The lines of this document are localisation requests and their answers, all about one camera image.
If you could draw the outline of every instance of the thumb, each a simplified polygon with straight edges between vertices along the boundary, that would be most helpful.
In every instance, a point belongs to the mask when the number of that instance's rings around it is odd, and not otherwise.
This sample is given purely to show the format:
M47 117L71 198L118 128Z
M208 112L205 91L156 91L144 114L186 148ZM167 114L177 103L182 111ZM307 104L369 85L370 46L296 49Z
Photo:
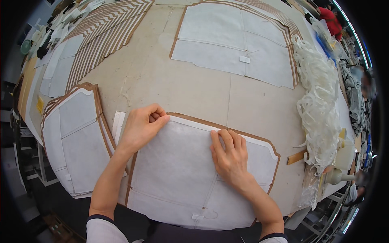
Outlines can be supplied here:
M163 126L170 120L169 115L163 115L159 117L155 122L152 122L151 125L153 126L154 129L157 130L157 132L163 128Z

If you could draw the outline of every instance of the hand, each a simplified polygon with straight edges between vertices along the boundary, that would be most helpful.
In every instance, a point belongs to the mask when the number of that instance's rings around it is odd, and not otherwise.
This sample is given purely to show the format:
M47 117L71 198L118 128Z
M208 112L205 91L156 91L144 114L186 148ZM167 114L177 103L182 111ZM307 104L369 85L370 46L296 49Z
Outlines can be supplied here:
M170 116L157 103L130 111L116 152L130 159L136 151L157 135L169 119Z
M225 150L220 143L219 135L224 141ZM238 192L243 193L255 181L253 175L247 172L246 139L234 131L225 129L221 129L219 132L212 130L211 137L210 149L216 171L225 182Z

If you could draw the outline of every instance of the person's left hand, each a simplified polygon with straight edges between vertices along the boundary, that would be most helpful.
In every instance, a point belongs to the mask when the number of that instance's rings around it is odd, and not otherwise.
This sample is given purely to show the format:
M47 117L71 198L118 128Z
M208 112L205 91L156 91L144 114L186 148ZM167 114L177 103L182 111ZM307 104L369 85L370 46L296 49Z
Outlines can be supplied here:
M170 116L157 103L132 110L116 152L124 154L129 159L154 138L169 119Z

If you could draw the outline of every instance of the yellow sticker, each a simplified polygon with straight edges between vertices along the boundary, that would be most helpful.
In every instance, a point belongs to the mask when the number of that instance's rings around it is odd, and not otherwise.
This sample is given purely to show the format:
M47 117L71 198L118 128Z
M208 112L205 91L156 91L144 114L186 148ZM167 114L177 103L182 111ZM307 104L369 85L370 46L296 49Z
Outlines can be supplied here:
M39 114L41 114L41 115L42 115L43 105L44 105L44 101L41 97L39 97L38 103L37 103L37 109L38 109Z

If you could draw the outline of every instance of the tangled white ribbon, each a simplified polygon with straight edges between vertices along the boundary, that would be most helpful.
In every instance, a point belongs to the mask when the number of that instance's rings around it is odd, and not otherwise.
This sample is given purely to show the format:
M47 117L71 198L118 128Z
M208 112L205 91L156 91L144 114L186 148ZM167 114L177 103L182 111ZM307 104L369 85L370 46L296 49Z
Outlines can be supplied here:
M298 35L292 36L294 59L303 87L307 90L297 102L306 140L298 147L307 146L304 161L317 168L320 176L337 154L341 127L339 114L335 109L338 99L339 79L334 62L326 62L322 55Z

